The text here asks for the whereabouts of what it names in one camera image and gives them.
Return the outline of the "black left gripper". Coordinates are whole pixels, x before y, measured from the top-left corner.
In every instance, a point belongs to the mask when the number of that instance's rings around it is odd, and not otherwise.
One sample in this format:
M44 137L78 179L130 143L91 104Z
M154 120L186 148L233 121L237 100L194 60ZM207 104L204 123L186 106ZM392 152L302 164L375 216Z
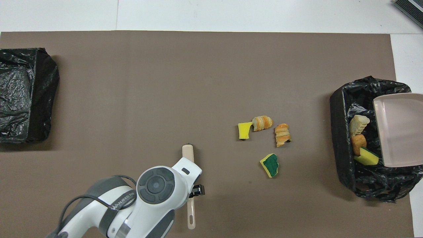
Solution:
M203 185L194 185L191 193L189 194L189 198L202 195L205 195L205 187Z

